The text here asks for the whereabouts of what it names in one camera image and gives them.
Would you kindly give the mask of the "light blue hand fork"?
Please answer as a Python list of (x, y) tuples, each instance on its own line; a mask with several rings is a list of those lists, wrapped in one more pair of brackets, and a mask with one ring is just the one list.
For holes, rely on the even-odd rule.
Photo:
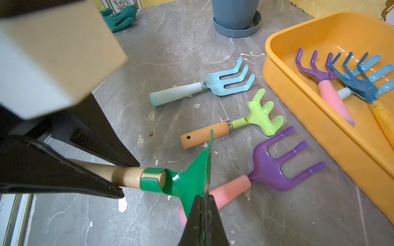
[(227, 96), (235, 93), (244, 92), (250, 89), (252, 83), (255, 80), (255, 75), (252, 74), (246, 85), (244, 86), (237, 86), (233, 88), (226, 89), (225, 86), (232, 85), (236, 83), (240, 83), (244, 81), (247, 72), (249, 70), (249, 66), (245, 65), (244, 69), (241, 72), (241, 75), (235, 78), (221, 80), (220, 78), (223, 76), (228, 76), (232, 74), (236, 74), (239, 72), (241, 68), (243, 58), (239, 57), (239, 60), (233, 69), (219, 71), (210, 73), (206, 76), (206, 81), (203, 83), (194, 83), (190, 85), (183, 85), (178, 87), (173, 87), (157, 92), (153, 92), (150, 94), (150, 101), (153, 106), (157, 107), (160, 105), (167, 104), (172, 101), (176, 101), (187, 96), (193, 95), (195, 93), (202, 92), (203, 90), (209, 89), (217, 96)]

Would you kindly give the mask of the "purple fork pink handle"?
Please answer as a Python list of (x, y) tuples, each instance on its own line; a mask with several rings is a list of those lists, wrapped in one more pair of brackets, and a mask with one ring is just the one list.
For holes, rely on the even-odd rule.
[(226, 206), (241, 193), (248, 190), (254, 183), (263, 182), (276, 191), (285, 192), (291, 190), (307, 178), (327, 167), (326, 162), (319, 162), (294, 178), (287, 178), (283, 174), (281, 166), (303, 151), (308, 146), (308, 142), (305, 140), (301, 141), (295, 148), (279, 158), (272, 157), (268, 152), (268, 147), (294, 131), (295, 127), (290, 126), (284, 131), (258, 144), (252, 153), (253, 170), (249, 175), (242, 175), (210, 191), (210, 195), (214, 197), (218, 209)]

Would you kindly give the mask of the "dark green hand rake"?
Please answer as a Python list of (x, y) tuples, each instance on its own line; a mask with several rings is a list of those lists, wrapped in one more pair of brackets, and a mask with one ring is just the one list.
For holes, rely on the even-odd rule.
[(210, 130), (208, 147), (184, 172), (164, 168), (122, 167), (69, 159), (72, 163), (120, 187), (163, 193), (180, 199), (188, 218), (196, 196), (207, 198), (211, 175), (211, 145), (214, 131)]

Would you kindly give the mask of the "yellow storage tray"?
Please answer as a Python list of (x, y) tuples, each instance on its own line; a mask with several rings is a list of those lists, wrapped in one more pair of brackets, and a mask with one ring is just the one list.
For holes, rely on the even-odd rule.
[(341, 54), (336, 68), (352, 52), (349, 67), (355, 69), (361, 57), (382, 58), (368, 72), (394, 62), (394, 28), (375, 17), (358, 12), (337, 12), (319, 17), (271, 35), (263, 78), (298, 121), (350, 176), (368, 198), (394, 219), (394, 151), (384, 136), (368, 103), (356, 95), (344, 102), (355, 126), (351, 126), (321, 97), (317, 83), (303, 75), (295, 59), (303, 49), (301, 63), (308, 67), (318, 51), (317, 67), (324, 68), (327, 56)]

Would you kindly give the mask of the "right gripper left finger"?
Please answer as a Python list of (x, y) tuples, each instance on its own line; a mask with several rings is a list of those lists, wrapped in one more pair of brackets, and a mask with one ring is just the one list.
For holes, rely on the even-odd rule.
[(140, 166), (117, 137), (92, 94), (73, 107), (32, 120), (23, 120), (1, 108), (1, 193), (124, 197), (119, 186), (43, 143), (40, 138), (46, 133), (117, 166)]

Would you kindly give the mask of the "light green hand rake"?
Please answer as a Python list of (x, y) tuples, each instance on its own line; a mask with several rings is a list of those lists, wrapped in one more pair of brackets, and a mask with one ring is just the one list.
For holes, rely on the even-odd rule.
[(265, 135), (273, 136), (284, 124), (284, 117), (279, 115), (273, 120), (269, 118), (269, 114), (274, 108), (274, 103), (268, 101), (263, 106), (261, 100), (265, 94), (265, 89), (260, 89), (254, 96), (252, 101), (247, 103), (250, 113), (238, 120), (223, 121), (205, 128), (195, 130), (181, 135), (180, 140), (184, 149), (189, 149), (197, 145), (209, 142), (211, 139), (217, 139), (228, 135), (232, 130), (238, 129), (246, 125), (259, 126)]

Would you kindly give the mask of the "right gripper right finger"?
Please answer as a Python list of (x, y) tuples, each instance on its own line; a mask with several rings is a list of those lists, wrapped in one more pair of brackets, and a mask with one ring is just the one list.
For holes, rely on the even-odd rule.
[(212, 195), (196, 196), (180, 246), (228, 246), (229, 241)]

